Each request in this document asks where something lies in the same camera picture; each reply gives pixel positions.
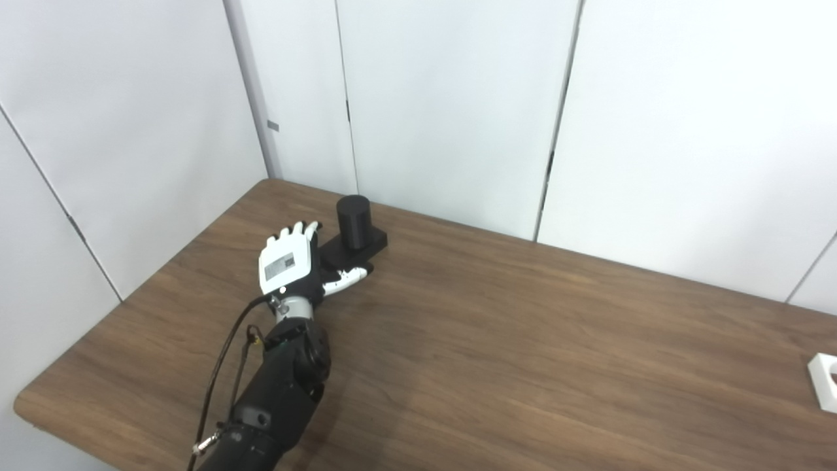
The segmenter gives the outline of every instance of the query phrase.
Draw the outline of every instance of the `cable connector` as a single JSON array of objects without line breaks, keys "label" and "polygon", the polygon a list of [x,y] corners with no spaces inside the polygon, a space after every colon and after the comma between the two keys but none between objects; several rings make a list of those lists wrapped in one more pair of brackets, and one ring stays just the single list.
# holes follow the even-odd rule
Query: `cable connector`
[{"label": "cable connector", "polygon": [[192,454],[194,456],[203,456],[207,452],[209,447],[213,446],[220,438],[221,431],[215,431],[215,433],[213,433],[211,437],[207,438],[206,440],[200,443],[195,443],[192,446]]}]

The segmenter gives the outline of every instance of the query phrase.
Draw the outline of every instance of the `black base block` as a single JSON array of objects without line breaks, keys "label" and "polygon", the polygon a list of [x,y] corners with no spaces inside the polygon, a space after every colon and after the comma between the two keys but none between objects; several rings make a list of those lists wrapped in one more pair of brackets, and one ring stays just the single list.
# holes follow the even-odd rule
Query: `black base block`
[{"label": "black base block", "polygon": [[386,246],[387,233],[375,226],[372,227],[372,242],[356,251],[346,248],[338,234],[320,247],[320,264],[326,270],[346,270],[347,268],[359,267]]}]

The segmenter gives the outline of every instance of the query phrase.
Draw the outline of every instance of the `white bracket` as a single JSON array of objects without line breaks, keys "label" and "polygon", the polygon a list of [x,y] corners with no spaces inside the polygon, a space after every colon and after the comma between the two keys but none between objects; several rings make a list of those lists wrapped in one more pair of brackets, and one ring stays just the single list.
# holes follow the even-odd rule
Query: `white bracket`
[{"label": "white bracket", "polygon": [[837,414],[837,384],[831,375],[837,375],[837,356],[816,354],[808,363],[808,372],[819,399],[819,408]]}]

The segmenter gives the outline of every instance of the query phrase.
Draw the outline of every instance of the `black robot forearm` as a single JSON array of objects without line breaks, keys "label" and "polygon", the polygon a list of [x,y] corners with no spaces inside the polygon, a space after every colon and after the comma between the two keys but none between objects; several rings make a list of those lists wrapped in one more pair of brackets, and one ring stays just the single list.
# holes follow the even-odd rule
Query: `black robot forearm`
[{"label": "black robot forearm", "polygon": [[309,318],[286,318],[264,343],[262,365],[199,471],[271,471],[314,415],[331,368],[326,332]]}]

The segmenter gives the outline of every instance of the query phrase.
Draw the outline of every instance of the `robot finger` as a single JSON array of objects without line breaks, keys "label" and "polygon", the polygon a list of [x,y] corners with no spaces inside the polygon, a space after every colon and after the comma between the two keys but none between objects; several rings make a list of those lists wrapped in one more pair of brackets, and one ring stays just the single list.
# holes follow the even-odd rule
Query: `robot finger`
[{"label": "robot finger", "polygon": [[320,229],[320,223],[319,222],[314,221],[314,222],[310,223],[308,225],[308,227],[306,227],[306,239],[308,239],[310,241],[311,237],[314,236],[317,229]]}]

